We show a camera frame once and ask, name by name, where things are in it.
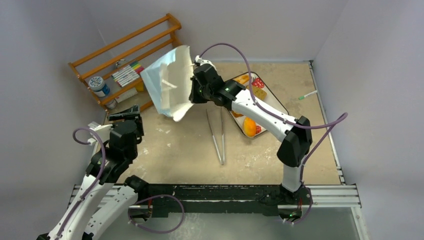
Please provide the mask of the white strawberry tray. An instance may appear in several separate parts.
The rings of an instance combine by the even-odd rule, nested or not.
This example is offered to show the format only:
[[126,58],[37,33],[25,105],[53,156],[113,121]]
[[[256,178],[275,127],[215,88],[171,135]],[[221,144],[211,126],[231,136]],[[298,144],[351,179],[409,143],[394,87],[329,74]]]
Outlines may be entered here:
[[[252,72],[251,76],[252,76],[253,94],[254,94],[255,98],[260,99],[261,101],[265,102],[266,104],[270,105],[271,107],[275,108],[276,110],[288,115],[289,111],[277,99],[277,97],[270,90],[270,88],[264,83],[264,81],[260,78],[260,76],[255,72]],[[240,74],[236,77],[233,77],[232,79],[235,80],[236,82],[242,84],[243,86],[245,86],[246,89],[250,88],[249,87],[249,74],[248,74],[248,72],[245,72],[245,73]],[[263,126],[261,126],[258,123],[255,123],[255,130],[256,130],[255,135],[246,134],[245,129],[244,129],[244,123],[246,122],[245,121],[246,117],[243,114],[234,112],[232,110],[229,111],[229,114],[233,118],[235,124],[240,129],[241,133],[243,135],[245,135],[246,137],[255,138],[255,137],[259,136],[260,134],[263,134],[264,132],[267,131]]]

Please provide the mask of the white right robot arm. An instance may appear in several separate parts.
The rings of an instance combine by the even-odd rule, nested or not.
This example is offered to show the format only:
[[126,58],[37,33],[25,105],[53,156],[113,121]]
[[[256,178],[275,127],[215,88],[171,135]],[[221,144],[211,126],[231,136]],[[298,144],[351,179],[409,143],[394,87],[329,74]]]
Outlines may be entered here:
[[281,143],[277,158],[283,163],[281,182],[282,200],[288,204],[300,198],[301,163],[312,144],[310,121],[306,117],[296,119],[278,111],[251,94],[250,89],[230,79],[223,81],[209,63],[197,64],[191,77],[189,100],[193,104],[213,102],[228,111],[234,111],[252,119],[264,127]]

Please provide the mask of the round brown bread slice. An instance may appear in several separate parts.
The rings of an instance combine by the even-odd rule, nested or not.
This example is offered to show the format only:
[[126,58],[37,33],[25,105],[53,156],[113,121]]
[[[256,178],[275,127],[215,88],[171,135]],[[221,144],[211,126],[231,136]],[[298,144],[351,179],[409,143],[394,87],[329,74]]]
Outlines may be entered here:
[[267,97],[267,92],[264,91],[262,88],[252,86],[252,91],[253,91],[253,95],[256,98],[260,99],[261,101],[264,101],[265,98]]

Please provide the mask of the long fake bread loaf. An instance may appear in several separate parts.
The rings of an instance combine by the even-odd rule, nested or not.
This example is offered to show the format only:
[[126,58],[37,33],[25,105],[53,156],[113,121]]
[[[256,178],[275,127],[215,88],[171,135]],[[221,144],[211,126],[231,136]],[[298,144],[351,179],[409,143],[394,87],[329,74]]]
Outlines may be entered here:
[[236,82],[240,83],[241,85],[245,86],[249,82],[250,76],[249,76],[248,73],[246,73],[246,74],[242,74],[240,76],[237,76],[236,78],[234,78],[234,80]]

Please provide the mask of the light blue paper bag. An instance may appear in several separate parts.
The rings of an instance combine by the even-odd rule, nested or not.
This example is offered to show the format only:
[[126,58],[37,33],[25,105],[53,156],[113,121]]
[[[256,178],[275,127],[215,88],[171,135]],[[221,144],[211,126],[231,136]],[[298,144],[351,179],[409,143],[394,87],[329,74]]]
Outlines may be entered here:
[[194,65],[190,47],[180,45],[140,72],[157,112],[175,122],[181,121],[193,106],[189,100]]

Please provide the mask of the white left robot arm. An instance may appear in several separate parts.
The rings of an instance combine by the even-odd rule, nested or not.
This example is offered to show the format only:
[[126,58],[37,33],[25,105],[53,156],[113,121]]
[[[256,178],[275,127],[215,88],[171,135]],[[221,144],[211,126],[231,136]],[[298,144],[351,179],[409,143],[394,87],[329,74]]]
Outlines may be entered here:
[[104,206],[104,196],[138,156],[138,144],[144,135],[140,106],[108,115],[109,124],[96,122],[83,127],[91,135],[83,145],[97,144],[100,151],[91,157],[81,186],[57,225],[39,240],[97,240],[111,223],[133,202],[149,199],[147,188],[125,185]]

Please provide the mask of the orange fake pastry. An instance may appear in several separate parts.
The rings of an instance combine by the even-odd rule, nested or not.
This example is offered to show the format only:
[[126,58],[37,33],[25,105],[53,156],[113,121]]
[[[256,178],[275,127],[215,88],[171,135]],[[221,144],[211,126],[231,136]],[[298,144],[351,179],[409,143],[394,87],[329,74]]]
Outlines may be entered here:
[[242,129],[247,137],[254,137],[257,133],[256,123],[249,117],[245,117],[242,124]]

